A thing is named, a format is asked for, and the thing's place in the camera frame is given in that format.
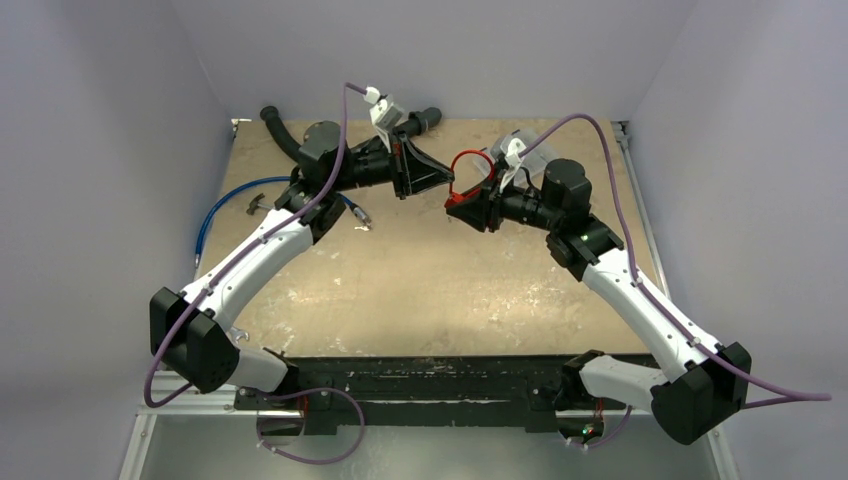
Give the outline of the red cable lock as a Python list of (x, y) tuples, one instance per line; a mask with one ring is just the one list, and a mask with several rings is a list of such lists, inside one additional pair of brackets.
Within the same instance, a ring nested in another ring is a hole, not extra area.
[(480, 187), (476, 186), (477, 180), (471, 180), (474, 160), (483, 162), (482, 181), (494, 178), (495, 162), (487, 152), (480, 149), (461, 150), (450, 164), (450, 172), (454, 175), (454, 179), (448, 186), (448, 197), (444, 204), (446, 208), (458, 205), (479, 193)]

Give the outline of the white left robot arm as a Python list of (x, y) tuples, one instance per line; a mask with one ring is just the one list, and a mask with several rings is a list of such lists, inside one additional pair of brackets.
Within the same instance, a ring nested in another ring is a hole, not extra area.
[(445, 185), (454, 175), (412, 139), (440, 121), (436, 108), (353, 147), (330, 121), (311, 125), (293, 155), (294, 178), (265, 219), (206, 275), (174, 292), (166, 287), (149, 304), (150, 347), (201, 393), (225, 384), (259, 390), (272, 408), (297, 399), (294, 368), (268, 349), (239, 347), (228, 336), (253, 297), (289, 262), (321, 240), (346, 209), (346, 190), (389, 184), (409, 196)]

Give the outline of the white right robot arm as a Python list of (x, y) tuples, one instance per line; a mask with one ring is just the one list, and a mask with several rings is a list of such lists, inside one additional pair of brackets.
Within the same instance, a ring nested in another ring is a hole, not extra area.
[(750, 372), (751, 356), (685, 318), (668, 319), (671, 302), (631, 266), (622, 240), (592, 213), (591, 193), (574, 160), (549, 162), (538, 188), (516, 186), (499, 162), (474, 187), (449, 192), (445, 210), (480, 232), (495, 232), (506, 220), (546, 231), (555, 262), (610, 305), (657, 364), (645, 367), (590, 350), (565, 364), (545, 405), (615, 400), (651, 413), (672, 440), (690, 445), (742, 409), (748, 387), (733, 371)]

